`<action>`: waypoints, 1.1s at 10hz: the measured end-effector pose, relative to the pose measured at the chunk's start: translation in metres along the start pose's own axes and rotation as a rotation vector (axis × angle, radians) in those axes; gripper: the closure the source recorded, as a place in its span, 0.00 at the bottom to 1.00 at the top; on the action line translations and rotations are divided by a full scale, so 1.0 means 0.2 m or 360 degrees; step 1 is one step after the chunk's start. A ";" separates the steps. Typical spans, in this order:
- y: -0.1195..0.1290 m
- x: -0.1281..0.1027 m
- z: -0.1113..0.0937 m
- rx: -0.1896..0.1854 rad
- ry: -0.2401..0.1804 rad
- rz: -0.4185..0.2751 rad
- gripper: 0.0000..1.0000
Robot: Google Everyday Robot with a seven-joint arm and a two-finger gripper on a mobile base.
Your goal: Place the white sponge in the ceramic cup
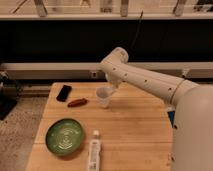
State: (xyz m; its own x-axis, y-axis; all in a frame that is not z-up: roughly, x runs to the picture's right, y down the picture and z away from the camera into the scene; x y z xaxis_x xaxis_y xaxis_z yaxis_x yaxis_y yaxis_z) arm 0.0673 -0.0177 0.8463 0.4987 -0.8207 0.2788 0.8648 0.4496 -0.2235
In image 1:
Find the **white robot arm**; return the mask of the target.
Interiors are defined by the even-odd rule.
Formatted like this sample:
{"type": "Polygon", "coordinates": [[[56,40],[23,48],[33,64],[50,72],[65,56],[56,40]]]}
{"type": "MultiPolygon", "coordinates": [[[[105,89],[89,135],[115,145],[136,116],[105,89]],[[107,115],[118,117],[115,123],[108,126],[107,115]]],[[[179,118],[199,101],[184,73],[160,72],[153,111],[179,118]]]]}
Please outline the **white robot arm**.
{"type": "Polygon", "coordinates": [[[213,86],[128,64],[122,47],[101,62],[106,79],[142,89],[175,108],[171,171],[213,171],[213,86]]]}

